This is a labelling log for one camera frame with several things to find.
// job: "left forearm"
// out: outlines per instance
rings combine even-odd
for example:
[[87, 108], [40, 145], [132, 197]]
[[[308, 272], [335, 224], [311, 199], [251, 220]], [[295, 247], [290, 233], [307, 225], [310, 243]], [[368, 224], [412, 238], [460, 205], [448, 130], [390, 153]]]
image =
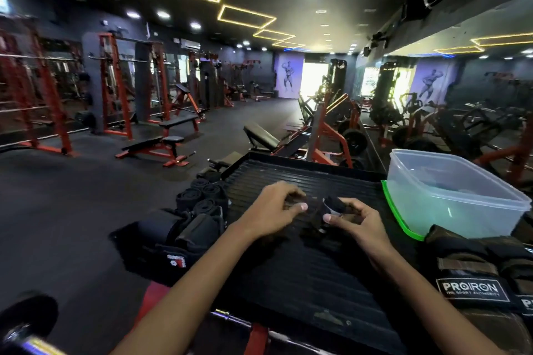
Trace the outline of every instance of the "left forearm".
[[231, 225], [111, 355], [179, 355], [186, 351], [222, 285], [254, 241]]

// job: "ribbed black tray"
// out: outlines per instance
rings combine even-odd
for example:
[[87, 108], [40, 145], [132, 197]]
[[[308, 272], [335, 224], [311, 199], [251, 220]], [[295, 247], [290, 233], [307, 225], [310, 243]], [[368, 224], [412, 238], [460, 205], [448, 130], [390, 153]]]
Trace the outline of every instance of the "ribbed black tray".
[[[308, 195], [357, 197], [379, 210], [391, 242], [416, 266], [416, 243], [400, 229], [383, 195], [383, 174], [249, 153], [223, 174], [229, 223], [261, 189], [284, 180]], [[308, 215], [256, 242], [219, 295], [220, 309], [335, 353], [408, 352], [422, 329], [410, 309], [343, 232], [317, 237]]]

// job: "green lid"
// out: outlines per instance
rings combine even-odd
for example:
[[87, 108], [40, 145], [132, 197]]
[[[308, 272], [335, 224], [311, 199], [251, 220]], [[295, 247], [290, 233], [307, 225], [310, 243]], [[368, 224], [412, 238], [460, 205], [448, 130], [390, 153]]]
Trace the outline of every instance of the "green lid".
[[424, 241], [424, 237], [411, 231], [409, 229], [409, 226], [405, 223], [405, 221], [402, 219], [400, 213], [398, 212], [396, 205], [394, 202], [392, 202], [391, 194], [389, 193], [389, 189], [387, 187], [387, 180], [381, 180], [381, 183], [383, 184], [383, 193], [385, 194], [385, 198], [387, 198], [387, 202], [389, 203], [389, 207], [394, 214], [394, 217], [396, 218], [396, 221], [398, 221], [398, 224], [400, 224], [400, 227], [404, 231], [404, 233], [409, 236], [410, 238], [413, 238], [415, 240], [419, 240], [421, 242]]

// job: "gym floor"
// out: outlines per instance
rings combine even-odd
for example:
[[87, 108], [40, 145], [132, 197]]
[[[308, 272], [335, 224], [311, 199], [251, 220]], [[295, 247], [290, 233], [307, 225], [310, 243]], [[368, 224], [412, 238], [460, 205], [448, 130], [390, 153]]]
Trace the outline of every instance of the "gym floor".
[[[244, 123], [254, 121], [281, 139], [284, 125], [299, 116], [297, 101], [290, 99], [211, 110], [199, 124], [200, 135], [178, 148], [180, 154], [197, 152], [183, 168], [165, 169], [158, 158], [145, 155], [118, 160], [114, 155], [128, 144], [125, 138], [88, 132], [71, 135], [79, 154], [75, 158], [31, 149], [3, 153], [0, 308], [24, 291], [43, 291], [60, 306], [49, 337], [53, 344], [70, 354], [109, 353], [130, 331], [149, 281], [124, 270], [108, 234], [149, 210], [173, 206], [175, 195], [207, 166], [208, 158], [245, 154]], [[141, 133], [161, 134], [158, 127], [134, 128], [138, 139]], [[193, 133], [190, 123], [171, 130], [172, 135]], [[225, 324], [206, 319], [198, 334], [211, 339], [196, 340], [195, 354], [243, 353], [248, 332]], [[305, 353], [280, 344], [269, 353], [276, 347]]]

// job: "plastic container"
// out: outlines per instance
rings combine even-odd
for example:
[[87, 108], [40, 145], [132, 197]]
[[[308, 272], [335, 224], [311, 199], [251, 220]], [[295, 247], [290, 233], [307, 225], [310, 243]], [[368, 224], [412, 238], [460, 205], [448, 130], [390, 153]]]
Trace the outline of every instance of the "plastic container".
[[468, 160], [445, 153], [391, 152], [390, 197], [409, 229], [438, 224], [463, 237], [509, 236], [531, 199]]

